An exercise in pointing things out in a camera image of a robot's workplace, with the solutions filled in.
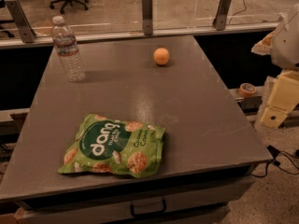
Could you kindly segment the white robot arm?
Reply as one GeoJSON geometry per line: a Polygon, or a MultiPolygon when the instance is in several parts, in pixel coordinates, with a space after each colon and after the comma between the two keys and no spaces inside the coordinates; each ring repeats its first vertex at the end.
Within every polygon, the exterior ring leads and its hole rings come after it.
{"type": "Polygon", "coordinates": [[[251,51],[270,55],[272,64],[282,69],[275,78],[260,119],[263,126],[277,128],[299,105],[299,4],[282,15],[277,28],[251,51]]]}

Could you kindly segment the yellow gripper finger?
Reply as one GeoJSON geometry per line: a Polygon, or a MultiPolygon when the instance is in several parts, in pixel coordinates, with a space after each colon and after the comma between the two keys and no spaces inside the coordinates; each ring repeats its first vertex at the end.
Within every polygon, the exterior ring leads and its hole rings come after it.
{"type": "Polygon", "coordinates": [[[283,70],[276,78],[260,119],[263,126],[278,128],[299,105],[299,72],[283,70]]]}

